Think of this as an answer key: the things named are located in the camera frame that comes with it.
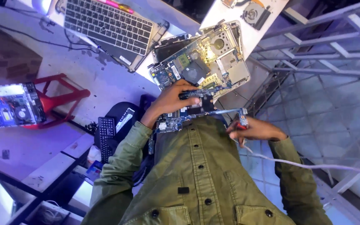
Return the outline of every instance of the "jacket sleeve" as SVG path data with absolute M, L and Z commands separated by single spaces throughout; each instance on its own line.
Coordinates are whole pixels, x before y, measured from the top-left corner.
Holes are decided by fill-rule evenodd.
M 90 211 L 82 225 L 114 225 L 122 219 L 133 199 L 133 174 L 140 169 L 142 149 L 152 130 L 136 122 L 130 132 L 103 166 L 101 176 L 94 182 Z
M 275 159 L 303 164 L 289 137 L 284 141 L 269 141 L 269 146 Z M 275 173 L 280 178 L 284 210 L 297 225 L 332 224 L 316 193 L 312 170 L 276 162 Z

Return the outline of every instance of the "man's right hand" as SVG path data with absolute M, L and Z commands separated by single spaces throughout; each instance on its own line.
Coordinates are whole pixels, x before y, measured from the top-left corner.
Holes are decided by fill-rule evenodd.
M 269 140 L 269 141 L 283 141 L 287 139 L 287 135 L 277 126 L 254 119 L 247 116 L 248 126 L 246 130 L 237 130 L 237 123 L 239 120 L 235 120 L 227 128 L 227 132 L 231 139 L 237 139 L 240 146 L 243 145 L 244 138 L 249 140 Z

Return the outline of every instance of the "shirt pocket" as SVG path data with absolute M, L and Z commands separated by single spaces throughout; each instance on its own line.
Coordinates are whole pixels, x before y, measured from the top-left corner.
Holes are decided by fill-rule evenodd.
M 155 207 L 124 225 L 188 225 L 191 224 L 186 206 Z
M 269 207 L 236 206 L 237 224 L 239 225 L 295 225 L 285 215 L 274 213 Z

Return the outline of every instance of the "black keyboard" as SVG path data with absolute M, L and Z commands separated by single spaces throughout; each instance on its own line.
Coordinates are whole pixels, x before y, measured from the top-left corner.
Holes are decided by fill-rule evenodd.
M 92 0 L 67 0 L 64 26 L 92 39 L 145 55 L 153 23 Z
M 101 162 L 108 163 L 108 158 L 113 155 L 113 151 L 106 144 L 106 140 L 112 139 L 115 135 L 115 121 L 112 118 L 98 117 L 98 130 L 100 132 Z

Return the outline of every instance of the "small black square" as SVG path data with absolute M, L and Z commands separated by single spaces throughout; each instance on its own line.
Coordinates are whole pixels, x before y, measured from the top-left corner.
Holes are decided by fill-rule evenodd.
M 178 187 L 177 188 L 177 193 L 182 195 L 182 194 L 188 194 L 190 193 L 190 188 L 189 187 Z

